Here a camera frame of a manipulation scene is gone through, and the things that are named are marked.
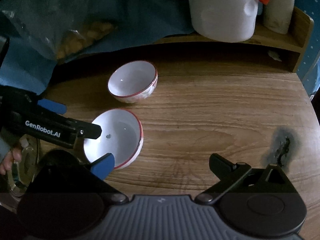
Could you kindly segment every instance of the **screw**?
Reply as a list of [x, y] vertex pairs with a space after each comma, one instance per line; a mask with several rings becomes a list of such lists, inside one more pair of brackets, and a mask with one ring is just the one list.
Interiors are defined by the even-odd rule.
[[201, 193], [196, 197], [197, 200], [199, 200], [202, 203], [210, 202], [213, 200], [213, 197], [210, 194], [207, 193]]
[[111, 196], [111, 200], [116, 203], [122, 203], [127, 199], [127, 197], [121, 193], [115, 193]]

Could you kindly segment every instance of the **blue polka dot wall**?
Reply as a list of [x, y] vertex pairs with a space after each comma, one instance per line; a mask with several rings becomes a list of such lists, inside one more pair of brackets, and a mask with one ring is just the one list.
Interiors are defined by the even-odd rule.
[[297, 70], [307, 93], [311, 94], [318, 90], [320, 85], [317, 64], [320, 51], [320, 0], [295, 0], [295, 6], [312, 17], [315, 22], [307, 50]]

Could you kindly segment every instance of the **finger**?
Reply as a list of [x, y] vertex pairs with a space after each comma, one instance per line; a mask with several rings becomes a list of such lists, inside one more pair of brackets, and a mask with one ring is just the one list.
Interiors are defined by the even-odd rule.
[[5, 173], [6, 173], [6, 170], [5, 170], [5, 168], [4, 168], [4, 165], [3, 165], [3, 163], [1, 163], [1, 164], [0, 164], [0, 174], [1, 174], [1, 175], [5, 175]]
[[21, 162], [22, 155], [21, 155], [20, 148], [17, 148], [17, 147], [13, 148], [12, 155], [15, 161], [17, 161], [18, 163]]
[[12, 167], [12, 163], [13, 163], [14, 159], [12, 156], [12, 152], [8, 152], [7, 155], [4, 157], [2, 163], [4, 165], [4, 168], [9, 171], [11, 170]]

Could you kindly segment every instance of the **ceramic bowl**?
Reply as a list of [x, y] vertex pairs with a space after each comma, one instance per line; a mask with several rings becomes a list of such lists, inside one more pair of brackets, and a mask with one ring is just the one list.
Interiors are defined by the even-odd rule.
[[155, 90], [158, 72], [150, 62], [137, 60], [118, 68], [110, 77], [108, 90], [117, 100], [135, 103]]
[[139, 155], [143, 144], [142, 125], [134, 113], [111, 109], [93, 120], [101, 126], [101, 136], [84, 140], [84, 153], [90, 163], [106, 153], [115, 158], [115, 169], [130, 165]]

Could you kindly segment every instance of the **white logo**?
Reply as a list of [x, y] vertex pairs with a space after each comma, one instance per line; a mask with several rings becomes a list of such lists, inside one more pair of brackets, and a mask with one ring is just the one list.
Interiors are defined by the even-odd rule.
[[33, 128], [35, 130], [50, 134], [50, 135], [58, 137], [58, 138], [60, 137], [60, 134], [61, 134], [61, 133], [58, 133], [58, 132], [53, 132], [53, 130], [47, 130], [45, 127], [41, 127], [39, 124], [31, 123], [28, 120], [26, 121], [26, 126], [29, 126], [29, 127]]
[[162, 203], [162, 202], [164, 202], [165, 201], [165, 198], [159, 198], [158, 200], [157, 200], [158, 202], [160, 202], [160, 203]]

